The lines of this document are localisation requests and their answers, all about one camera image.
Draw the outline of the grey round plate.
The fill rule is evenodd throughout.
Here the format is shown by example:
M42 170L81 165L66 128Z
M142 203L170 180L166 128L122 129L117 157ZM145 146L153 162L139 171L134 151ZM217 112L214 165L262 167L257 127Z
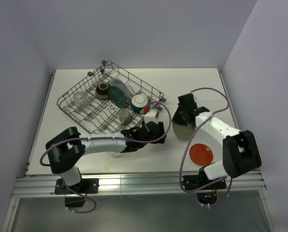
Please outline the grey round plate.
M195 131L195 127L192 124L188 124L187 126L182 126L182 125L173 123L172 128L173 128L175 135L183 141L190 140L192 134Z

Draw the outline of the dark teal plate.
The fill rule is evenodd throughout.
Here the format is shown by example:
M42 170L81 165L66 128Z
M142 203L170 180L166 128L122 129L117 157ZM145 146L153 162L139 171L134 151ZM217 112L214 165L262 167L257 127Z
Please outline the dark teal plate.
M110 86L107 93L109 99L114 102L117 107L124 108L126 106L126 96L121 89L115 86Z

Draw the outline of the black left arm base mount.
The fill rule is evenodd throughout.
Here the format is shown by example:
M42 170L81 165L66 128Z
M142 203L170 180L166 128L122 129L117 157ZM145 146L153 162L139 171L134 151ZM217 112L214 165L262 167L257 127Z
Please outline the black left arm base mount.
M98 193L99 179L84 178L74 186L66 186L62 179L56 181L55 195L64 195L64 204L68 209L76 210L82 208L85 203L93 203L96 208L96 201L89 197L89 194Z

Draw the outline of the teal bowl cream inside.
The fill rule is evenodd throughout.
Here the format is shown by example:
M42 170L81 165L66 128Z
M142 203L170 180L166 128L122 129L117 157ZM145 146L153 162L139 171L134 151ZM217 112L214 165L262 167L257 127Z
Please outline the teal bowl cream inside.
M137 114L144 114L147 112L148 98L144 94L137 94L131 99L131 108Z

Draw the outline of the clear drinking glass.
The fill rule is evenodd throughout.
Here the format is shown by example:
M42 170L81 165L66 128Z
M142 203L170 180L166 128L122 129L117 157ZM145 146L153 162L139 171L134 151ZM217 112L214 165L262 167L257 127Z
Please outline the clear drinking glass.
M83 109L89 103L86 95L83 92L76 92L73 95L73 101L77 109Z

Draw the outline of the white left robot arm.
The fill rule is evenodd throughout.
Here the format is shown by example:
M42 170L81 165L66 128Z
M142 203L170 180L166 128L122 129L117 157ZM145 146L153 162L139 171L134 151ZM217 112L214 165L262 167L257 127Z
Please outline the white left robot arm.
M53 174L58 174L65 189L78 193L84 182L76 163L82 156L102 152L136 152L147 144L163 144L165 139L163 122L142 122L140 127L104 136L84 136L76 127L69 127L46 143L46 152L40 158L40 164L49 166Z

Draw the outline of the grey ceramic mug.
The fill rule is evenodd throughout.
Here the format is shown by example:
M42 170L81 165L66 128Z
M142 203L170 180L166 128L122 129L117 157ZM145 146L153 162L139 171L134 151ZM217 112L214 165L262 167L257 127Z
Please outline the grey ceramic mug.
M126 125L131 121L131 113L128 110L122 110L119 114L119 121L122 125Z

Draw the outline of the light blue scalloped plate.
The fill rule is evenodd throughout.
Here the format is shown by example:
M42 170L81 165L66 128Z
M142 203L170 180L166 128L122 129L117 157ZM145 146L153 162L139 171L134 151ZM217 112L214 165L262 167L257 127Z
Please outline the light blue scalloped plate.
M110 82L112 86L119 88L126 96L127 99L131 99L131 93L127 87L127 85L118 78L113 78Z

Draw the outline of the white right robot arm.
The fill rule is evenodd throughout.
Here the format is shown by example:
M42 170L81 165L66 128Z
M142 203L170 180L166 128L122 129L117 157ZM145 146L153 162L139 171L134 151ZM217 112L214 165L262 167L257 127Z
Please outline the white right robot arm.
M199 185L210 188L222 177L236 178L262 165L254 134L241 131L221 121L206 107L198 107L194 95L178 97L178 108L172 119L173 125L189 126L208 133L222 146L222 160L203 165L199 170Z

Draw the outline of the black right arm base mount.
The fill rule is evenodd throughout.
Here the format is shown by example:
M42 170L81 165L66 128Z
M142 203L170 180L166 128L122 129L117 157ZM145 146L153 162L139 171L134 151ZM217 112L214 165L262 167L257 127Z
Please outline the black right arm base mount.
M212 183L214 180L209 180L204 174L197 175L184 175L182 186L187 191L193 191L195 189L201 188L206 184ZM226 189L226 181L222 179L216 183L213 183L201 190L208 190L209 192L196 192L197 201L200 203L201 207L211 207L218 202L218 190Z

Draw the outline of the brown bowl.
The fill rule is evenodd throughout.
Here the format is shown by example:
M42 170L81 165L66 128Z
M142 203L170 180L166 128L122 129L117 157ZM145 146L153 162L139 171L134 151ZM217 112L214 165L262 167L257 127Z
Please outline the brown bowl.
M109 95L108 95L109 87L110 87L109 83L100 82L95 90L96 97L101 100L108 100L109 99Z

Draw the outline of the orange round plate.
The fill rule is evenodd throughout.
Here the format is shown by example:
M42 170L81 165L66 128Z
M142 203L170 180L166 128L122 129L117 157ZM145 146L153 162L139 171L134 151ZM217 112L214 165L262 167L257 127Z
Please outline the orange round plate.
M211 164L213 153L212 150L204 144L194 144L189 150L189 157L196 165L206 166Z

